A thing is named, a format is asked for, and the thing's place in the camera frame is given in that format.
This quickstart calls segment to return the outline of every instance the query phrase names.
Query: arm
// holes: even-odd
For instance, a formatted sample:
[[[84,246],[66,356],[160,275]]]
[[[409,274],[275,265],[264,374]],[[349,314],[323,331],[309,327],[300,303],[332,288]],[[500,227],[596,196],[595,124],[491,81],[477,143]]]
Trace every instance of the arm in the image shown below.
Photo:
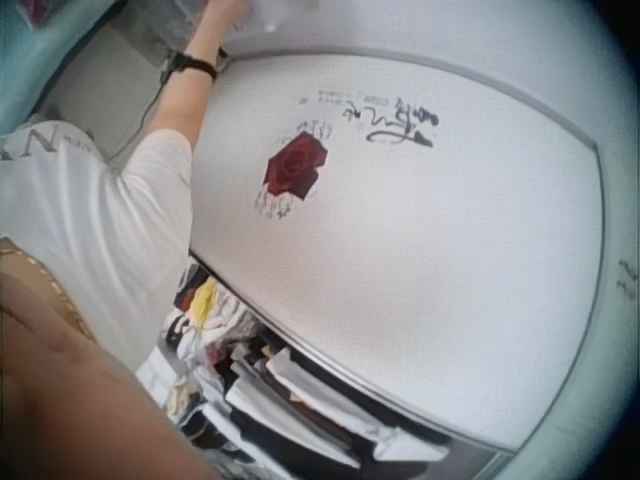
[[[185,53],[215,64],[218,50],[232,23],[242,14],[246,0],[210,0]],[[198,70],[174,73],[166,86],[148,133],[172,129],[182,133],[193,149],[207,111],[212,79]]]

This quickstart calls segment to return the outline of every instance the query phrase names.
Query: yellow cloth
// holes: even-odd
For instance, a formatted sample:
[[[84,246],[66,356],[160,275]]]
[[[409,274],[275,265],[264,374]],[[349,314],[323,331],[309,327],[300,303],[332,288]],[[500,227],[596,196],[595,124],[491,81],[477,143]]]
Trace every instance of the yellow cloth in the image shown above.
[[[189,310],[193,315],[195,326],[199,331],[204,328],[209,312],[211,312],[216,305],[217,297],[218,283],[213,278],[209,278],[204,285],[196,290]]]

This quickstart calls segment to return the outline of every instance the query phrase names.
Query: clothing pile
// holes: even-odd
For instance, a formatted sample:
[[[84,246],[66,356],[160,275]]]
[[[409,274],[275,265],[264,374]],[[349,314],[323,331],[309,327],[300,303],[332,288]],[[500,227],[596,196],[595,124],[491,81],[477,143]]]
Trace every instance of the clothing pile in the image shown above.
[[[449,437],[294,350],[193,259],[138,378],[212,462],[248,478],[412,479],[449,454]]]

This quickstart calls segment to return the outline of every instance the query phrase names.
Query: teal surface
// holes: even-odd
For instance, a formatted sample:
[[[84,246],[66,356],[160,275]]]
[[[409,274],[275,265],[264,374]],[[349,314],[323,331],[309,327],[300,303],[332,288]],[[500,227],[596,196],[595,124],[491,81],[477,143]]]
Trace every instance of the teal surface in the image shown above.
[[[69,0],[37,30],[25,22],[16,3],[0,0],[0,135],[28,118],[64,57],[114,0]]]

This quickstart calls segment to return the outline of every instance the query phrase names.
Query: red rose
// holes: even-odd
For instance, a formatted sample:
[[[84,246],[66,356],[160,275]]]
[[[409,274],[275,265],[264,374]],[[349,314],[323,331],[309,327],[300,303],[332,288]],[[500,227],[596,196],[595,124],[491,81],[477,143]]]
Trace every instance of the red rose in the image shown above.
[[[326,159],[327,149],[322,143],[302,132],[269,160],[264,184],[274,197],[289,192],[304,200],[318,180],[316,169],[324,166]]]

